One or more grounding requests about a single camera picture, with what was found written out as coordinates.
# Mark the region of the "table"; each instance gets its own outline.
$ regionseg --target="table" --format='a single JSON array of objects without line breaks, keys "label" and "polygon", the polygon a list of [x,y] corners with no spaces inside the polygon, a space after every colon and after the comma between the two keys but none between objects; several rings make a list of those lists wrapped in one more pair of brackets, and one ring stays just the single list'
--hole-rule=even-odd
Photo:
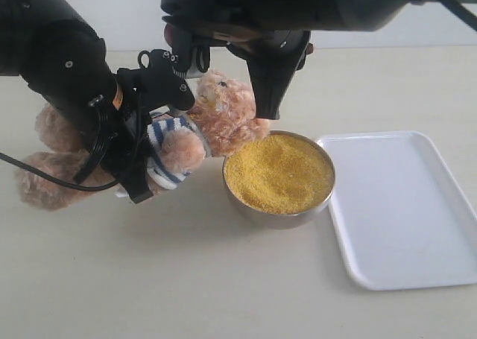
[{"label": "table", "polygon": [[[113,69],[137,53],[112,53]],[[247,80],[226,51],[213,66]],[[317,50],[274,129],[417,130],[435,142],[477,206],[477,47]],[[44,102],[0,78],[1,148],[44,147]],[[21,204],[0,164],[0,333],[31,339],[467,339],[477,287],[369,292],[345,272],[327,213],[298,229],[256,228],[236,214],[213,159],[187,184],[134,206],[113,191],[69,209]]]}]

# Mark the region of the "plastic tray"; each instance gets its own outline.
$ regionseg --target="plastic tray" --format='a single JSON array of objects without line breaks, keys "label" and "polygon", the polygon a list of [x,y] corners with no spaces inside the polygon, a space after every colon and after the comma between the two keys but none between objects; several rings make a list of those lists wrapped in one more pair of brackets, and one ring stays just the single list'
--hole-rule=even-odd
[{"label": "plastic tray", "polygon": [[432,142],[416,132],[325,136],[329,209],[348,273],[374,291],[477,283],[477,217]]}]

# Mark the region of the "teddy bear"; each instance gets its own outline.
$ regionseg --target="teddy bear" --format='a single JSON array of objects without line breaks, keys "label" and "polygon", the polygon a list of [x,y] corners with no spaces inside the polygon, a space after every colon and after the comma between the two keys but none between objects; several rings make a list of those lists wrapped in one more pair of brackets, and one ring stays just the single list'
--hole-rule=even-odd
[{"label": "teddy bear", "polygon": [[[148,185],[154,196],[176,189],[208,157],[226,157],[248,142],[265,138],[270,121],[256,118],[249,83],[228,79],[211,70],[197,83],[195,105],[180,117],[152,112],[148,140]],[[35,129],[53,152],[39,152],[23,162],[53,177],[71,182],[88,157],[78,132],[49,104],[37,116]],[[57,211],[94,193],[59,186],[19,169],[15,173],[20,200],[30,206]],[[96,187],[114,179],[98,166],[82,186]],[[119,186],[117,197],[126,197]]]}]

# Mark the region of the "metal bowl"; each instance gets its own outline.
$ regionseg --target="metal bowl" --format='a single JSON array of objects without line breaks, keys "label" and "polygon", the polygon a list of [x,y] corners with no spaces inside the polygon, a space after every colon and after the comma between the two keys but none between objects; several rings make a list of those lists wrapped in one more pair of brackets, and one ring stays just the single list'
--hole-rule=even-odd
[{"label": "metal bowl", "polygon": [[226,158],[224,160],[224,165],[222,167],[222,178],[224,181],[224,186],[225,186],[227,196],[231,204],[238,210],[238,212],[244,218],[248,220],[252,220],[256,224],[267,227],[269,229],[293,229],[293,228],[302,226],[304,224],[307,224],[310,221],[313,221],[314,219],[317,218],[318,213],[322,212],[324,209],[327,208],[329,204],[329,200],[331,199],[332,193],[335,188],[335,179],[336,179],[335,166],[333,165],[333,162],[331,158],[329,157],[328,153],[316,142],[313,142],[311,139],[308,139],[296,133],[290,133],[290,132],[286,132],[282,130],[274,130],[270,132],[271,136],[276,134],[293,136],[295,138],[303,140],[304,142],[307,142],[308,144],[312,145],[315,149],[317,149],[320,152],[320,154],[324,157],[324,159],[328,162],[328,164],[331,166],[333,184],[332,184],[330,193],[328,194],[328,196],[322,203],[318,204],[316,207],[310,210],[297,213],[297,214],[292,214],[292,215],[276,215],[276,214],[271,214],[267,212],[262,212],[257,209],[249,207],[245,203],[242,203],[230,190],[230,187],[227,184],[227,178],[225,177],[225,167],[229,158]]}]

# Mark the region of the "white wall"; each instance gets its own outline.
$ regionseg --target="white wall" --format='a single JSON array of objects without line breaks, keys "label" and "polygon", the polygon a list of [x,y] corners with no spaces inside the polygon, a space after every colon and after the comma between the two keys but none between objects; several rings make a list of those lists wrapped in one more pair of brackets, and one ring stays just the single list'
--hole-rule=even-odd
[{"label": "white wall", "polygon": [[[160,0],[68,0],[104,37],[110,51],[165,47]],[[471,11],[477,13],[477,6]],[[477,33],[439,4],[406,7],[375,33],[315,32],[317,47],[477,45]]]}]

